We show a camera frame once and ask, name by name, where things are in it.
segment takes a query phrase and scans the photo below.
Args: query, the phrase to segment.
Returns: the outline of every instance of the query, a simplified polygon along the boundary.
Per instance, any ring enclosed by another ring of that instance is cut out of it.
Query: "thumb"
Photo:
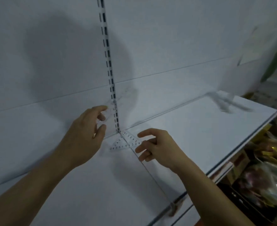
[[[94,139],[99,143],[99,145],[101,145],[103,139],[104,139],[104,136],[105,136],[105,133],[106,133],[106,125],[105,124],[102,124],[99,129],[96,131],[96,135],[94,136]]]
[[[142,146],[150,152],[154,151],[156,148],[155,144],[153,144],[149,141],[146,141],[146,140],[142,142]]]

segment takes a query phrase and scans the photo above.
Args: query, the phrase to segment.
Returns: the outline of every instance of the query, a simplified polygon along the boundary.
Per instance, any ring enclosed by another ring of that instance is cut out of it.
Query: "cardboard box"
[[[237,178],[244,171],[245,167],[250,162],[244,149],[241,149],[237,154],[235,154],[230,162],[234,164],[234,167],[227,173],[227,175],[221,180],[222,183],[227,185],[232,185]]]

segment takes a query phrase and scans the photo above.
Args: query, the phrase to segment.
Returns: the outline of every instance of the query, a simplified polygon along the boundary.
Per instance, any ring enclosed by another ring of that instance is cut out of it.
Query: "black slot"
[[[104,8],[104,0],[101,0],[101,7]]]
[[[103,21],[106,22],[106,16],[105,13],[103,13]]]

